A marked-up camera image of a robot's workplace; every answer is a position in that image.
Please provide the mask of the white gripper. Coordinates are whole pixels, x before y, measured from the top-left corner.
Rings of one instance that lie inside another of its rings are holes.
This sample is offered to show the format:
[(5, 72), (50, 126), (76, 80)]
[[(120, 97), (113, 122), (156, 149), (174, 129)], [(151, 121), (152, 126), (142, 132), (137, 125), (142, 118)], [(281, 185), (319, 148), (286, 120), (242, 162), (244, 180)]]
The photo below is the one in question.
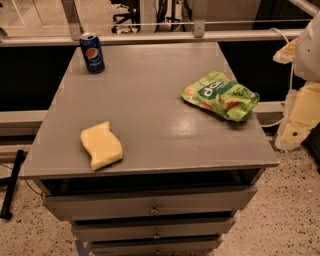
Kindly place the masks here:
[[(295, 38), (278, 50), (273, 60), (280, 64), (294, 61)], [(285, 102), (286, 121), (282, 121), (276, 135), (275, 146), (281, 151), (298, 148), (311, 130), (320, 123), (320, 83), (307, 81), (299, 90), (290, 90)]]

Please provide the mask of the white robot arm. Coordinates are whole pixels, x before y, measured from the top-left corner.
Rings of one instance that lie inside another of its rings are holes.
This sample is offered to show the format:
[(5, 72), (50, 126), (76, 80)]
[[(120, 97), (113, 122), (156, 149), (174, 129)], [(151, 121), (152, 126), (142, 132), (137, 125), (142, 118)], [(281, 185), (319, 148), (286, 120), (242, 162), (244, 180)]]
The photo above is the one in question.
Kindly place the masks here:
[(273, 60), (292, 63), (293, 73), (305, 81), (299, 90), (289, 90), (275, 139), (279, 150), (293, 150), (320, 123), (320, 12), (298, 38), (275, 53)]

